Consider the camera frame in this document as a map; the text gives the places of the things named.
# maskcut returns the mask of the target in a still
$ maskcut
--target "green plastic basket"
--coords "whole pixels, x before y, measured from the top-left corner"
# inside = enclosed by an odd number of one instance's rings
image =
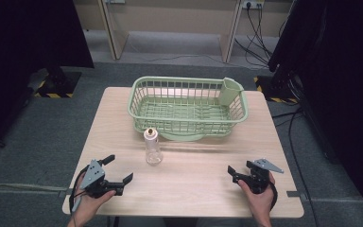
[[[170,140],[195,141],[225,136],[247,119],[243,87],[233,79],[142,77],[129,97],[134,128],[155,128]]]

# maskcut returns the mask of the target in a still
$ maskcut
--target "black curtain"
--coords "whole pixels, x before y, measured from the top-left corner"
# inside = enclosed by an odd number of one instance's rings
[[[0,133],[30,75],[59,66],[94,67],[73,1],[0,1]]]
[[[326,12],[319,54],[300,79],[326,138],[363,196],[363,4],[330,0]]]

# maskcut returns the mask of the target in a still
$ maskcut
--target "human hand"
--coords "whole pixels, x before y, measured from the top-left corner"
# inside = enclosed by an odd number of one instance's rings
[[[275,184],[275,179],[270,172],[269,180]],[[250,190],[250,187],[244,181],[239,180],[237,183],[247,196],[249,208],[258,226],[271,226],[269,212],[274,195],[270,185],[268,185],[267,189],[265,189],[263,193],[253,194]]]
[[[76,212],[72,214],[71,220],[67,224],[68,227],[80,227],[86,224],[90,219],[94,217],[99,207],[114,196],[115,191],[109,191],[100,198],[93,198],[86,194],[83,194],[83,190],[79,189],[82,180],[84,179],[85,173],[83,173],[78,179],[78,186],[75,195],[75,200],[81,200]]]

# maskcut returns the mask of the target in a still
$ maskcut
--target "bottle cap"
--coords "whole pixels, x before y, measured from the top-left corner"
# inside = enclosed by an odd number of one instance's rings
[[[147,140],[154,140],[158,137],[158,132],[153,128],[148,128],[144,131],[144,138]]]

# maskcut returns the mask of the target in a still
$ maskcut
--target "wooden table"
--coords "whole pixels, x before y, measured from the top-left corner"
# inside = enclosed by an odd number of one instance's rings
[[[245,92],[249,117],[237,124],[229,136],[196,142],[174,142],[160,137],[164,159],[158,166],[150,166],[145,160],[143,134],[133,128],[127,111],[130,91],[131,88],[119,87],[105,90],[73,178],[74,181],[92,159],[103,159],[110,154],[116,159],[103,166],[106,180],[121,182],[134,173],[123,196],[102,205],[99,215],[250,217],[245,195],[232,183],[227,168],[232,166],[240,173],[249,174],[246,161],[259,158],[266,158],[285,171],[273,173],[279,198],[271,216],[303,215],[300,198],[286,194],[297,189],[262,93]],[[67,199],[62,210],[69,214]]]

